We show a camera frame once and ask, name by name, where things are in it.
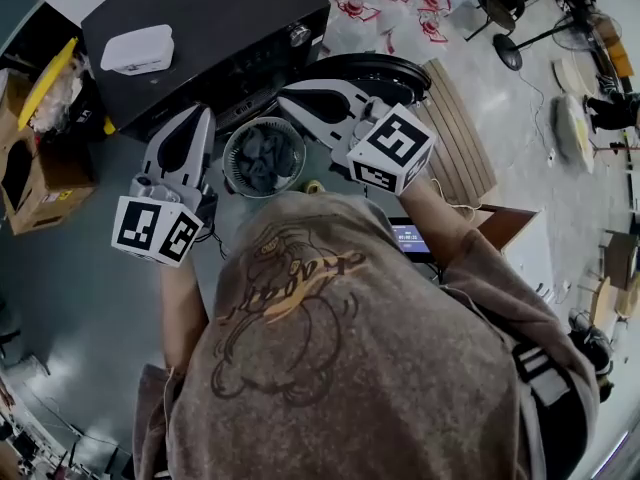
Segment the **round black washing machine door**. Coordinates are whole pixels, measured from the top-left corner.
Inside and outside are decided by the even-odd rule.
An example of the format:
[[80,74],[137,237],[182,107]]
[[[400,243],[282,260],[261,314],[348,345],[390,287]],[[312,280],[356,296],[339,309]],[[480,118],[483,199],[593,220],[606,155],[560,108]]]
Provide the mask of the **round black washing machine door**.
[[304,70],[298,81],[339,79],[390,106],[410,107],[427,96],[432,80],[425,69],[408,60],[379,53],[349,53],[318,60]]

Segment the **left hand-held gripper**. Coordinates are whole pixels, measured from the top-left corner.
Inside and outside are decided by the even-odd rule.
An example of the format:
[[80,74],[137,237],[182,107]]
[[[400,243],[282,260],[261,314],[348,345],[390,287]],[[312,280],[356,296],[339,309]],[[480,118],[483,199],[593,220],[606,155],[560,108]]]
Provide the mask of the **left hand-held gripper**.
[[210,165],[215,133],[215,116],[203,104],[176,114],[158,130],[146,149],[144,174],[137,174],[129,194],[118,200],[113,248],[165,266],[183,263],[201,232],[214,228],[218,194],[209,185],[197,188]]

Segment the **white top wooden table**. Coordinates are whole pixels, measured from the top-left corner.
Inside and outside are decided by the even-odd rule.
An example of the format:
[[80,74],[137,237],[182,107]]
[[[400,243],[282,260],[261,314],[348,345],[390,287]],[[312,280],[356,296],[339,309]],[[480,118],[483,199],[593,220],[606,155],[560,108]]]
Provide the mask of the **white top wooden table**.
[[546,212],[488,204],[478,211],[488,214],[478,226],[480,232],[523,281],[549,303],[554,296],[554,278]]

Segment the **black bin with yellow lid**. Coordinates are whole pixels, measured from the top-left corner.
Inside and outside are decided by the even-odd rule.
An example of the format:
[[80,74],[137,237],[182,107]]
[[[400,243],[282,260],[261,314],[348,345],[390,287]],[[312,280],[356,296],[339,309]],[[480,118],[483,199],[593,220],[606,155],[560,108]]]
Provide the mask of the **black bin with yellow lid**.
[[39,137],[77,135],[99,138],[115,132],[101,101],[89,59],[71,38],[55,55],[27,96],[18,117],[19,130]]

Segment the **brown cardboard box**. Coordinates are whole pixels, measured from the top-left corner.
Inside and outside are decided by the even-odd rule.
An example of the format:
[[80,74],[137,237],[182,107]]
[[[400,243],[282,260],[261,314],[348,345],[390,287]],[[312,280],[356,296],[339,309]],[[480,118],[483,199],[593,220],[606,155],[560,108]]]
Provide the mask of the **brown cardboard box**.
[[18,117],[31,90],[25,78],[0,71],[0,218],[15,235],[55,226],[95,190],[97,181],[84,141],[47,143]]

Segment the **person's brown printed t-shirt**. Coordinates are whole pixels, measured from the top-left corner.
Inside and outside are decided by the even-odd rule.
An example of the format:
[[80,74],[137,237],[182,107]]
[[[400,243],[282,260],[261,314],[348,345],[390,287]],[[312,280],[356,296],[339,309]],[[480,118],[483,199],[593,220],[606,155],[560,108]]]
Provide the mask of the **person's brown printed t-shirt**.
[[567,480],[595,430],[594,366],[473,226],[434,284],[372,202],[284,193],[208,317],[143,370],[136,480]]

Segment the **round beige cushion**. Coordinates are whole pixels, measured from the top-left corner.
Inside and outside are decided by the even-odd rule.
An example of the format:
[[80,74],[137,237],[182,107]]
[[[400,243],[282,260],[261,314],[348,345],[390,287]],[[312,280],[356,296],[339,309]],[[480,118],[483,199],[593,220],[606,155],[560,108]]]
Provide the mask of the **round beige cushion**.
[[597,69],[590,53],[572,51],[553,60],[551,65],[556,81],[564,92],[589,97],[597,95]]

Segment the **black washing machine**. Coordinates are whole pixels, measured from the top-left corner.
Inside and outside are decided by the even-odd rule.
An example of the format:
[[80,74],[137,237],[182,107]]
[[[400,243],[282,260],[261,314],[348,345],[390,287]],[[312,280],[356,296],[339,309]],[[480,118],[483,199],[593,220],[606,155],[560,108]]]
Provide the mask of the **black washing machine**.
[[[105,0],[82,22],[99,95],[115,129],[143,142],[201,103],[230,133],[268,109],[321,50],[329,0]],[[125,75],[101,67],[109,39],[168,25],[170,66]]]

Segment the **black standing fan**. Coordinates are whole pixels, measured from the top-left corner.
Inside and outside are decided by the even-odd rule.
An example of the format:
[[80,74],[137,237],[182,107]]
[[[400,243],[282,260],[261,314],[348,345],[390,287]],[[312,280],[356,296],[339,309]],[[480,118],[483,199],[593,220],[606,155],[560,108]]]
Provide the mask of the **black standing fan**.
[[601,12],[573,12],[562,17],[549,30],[516,44],[505,34],[493,37],[493,47],[503,62],[512,71],[522,68],[521,51],[533,44],[552,38],[557,46],[571,52],[590,52],[614,46],[621,39],[620,24]]

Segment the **small lit screen device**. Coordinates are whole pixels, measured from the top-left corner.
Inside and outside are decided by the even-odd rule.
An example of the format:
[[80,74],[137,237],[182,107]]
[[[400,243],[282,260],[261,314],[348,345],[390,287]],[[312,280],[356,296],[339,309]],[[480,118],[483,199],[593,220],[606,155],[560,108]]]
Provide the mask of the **small lit screen device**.
[[406,254],[430,254],[431,251],[418,231],[416,225],[408,217],[391,217],[389,219],[394,236]]

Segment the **pale green laundry basket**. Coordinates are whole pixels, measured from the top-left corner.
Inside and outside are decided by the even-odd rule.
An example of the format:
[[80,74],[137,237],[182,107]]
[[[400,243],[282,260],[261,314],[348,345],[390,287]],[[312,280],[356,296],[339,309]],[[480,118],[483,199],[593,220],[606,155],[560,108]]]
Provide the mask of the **pale green laundry basket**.
[[[275,128],[285,133],[291,140],[295,151],[295,171],[290,178],[283,179],[272,192],[261,194],[257,190],[253,189],[241,176],[238,165],[237,157],[240,150],[240,140],[243,133],[256,126],[265,126]],[[241,194],[248,198],[264,199],[274,196],[280,192],[290,189],[297,181],[306,160],[306,145],[300,134],[294,129],[294,127],[285,119],[277,117],[262,117],[256,118],[248,123],[242,125],[236,130],[231,138],[228,140],[223,154],[223,172],[226,178],[226,182],[230,189],[238,194]]]

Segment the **white plastic box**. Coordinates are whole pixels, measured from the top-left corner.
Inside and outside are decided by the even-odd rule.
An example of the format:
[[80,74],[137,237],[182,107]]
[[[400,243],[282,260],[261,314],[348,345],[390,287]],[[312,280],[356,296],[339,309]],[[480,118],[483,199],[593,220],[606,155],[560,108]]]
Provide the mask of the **white plastic box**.
[[173,57],[172,34],[172,28],[162,24],[112,37],[105,45],[100,68],[127,76],[164,71]]

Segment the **grey clothing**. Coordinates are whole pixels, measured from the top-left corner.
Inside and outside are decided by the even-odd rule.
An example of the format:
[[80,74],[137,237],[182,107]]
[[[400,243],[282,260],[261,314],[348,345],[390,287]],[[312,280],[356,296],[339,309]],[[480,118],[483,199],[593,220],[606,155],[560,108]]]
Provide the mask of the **grey clothing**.
[[243,179],[261,194],[272,192],[295,171],[295,151],[289,137],[271,127],[246,130],[240,140],[237,165]]

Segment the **black chair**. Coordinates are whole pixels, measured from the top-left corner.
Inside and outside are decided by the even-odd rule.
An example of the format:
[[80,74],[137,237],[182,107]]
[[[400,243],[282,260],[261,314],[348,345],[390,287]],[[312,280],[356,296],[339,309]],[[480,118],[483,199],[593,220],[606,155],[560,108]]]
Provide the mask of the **black chair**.
[[486,13],[485,23],[466,37],[467,42],[471,41],[480,32],[484,31],[491,23],[496,23],[510,36],[516,28],[516,22],[524,14],[525,0],[476,0],[477,9],[482,9]]

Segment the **oblong beige cushion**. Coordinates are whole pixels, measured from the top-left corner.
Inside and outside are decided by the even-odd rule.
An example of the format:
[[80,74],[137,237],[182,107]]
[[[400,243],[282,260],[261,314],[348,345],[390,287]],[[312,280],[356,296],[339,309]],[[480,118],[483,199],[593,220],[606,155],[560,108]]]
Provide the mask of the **oblong beige cushion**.
[[594,149],[590,121],[580,101],[572,94],[551,102],[551,128],[561,162],[576,173],[594,172]]

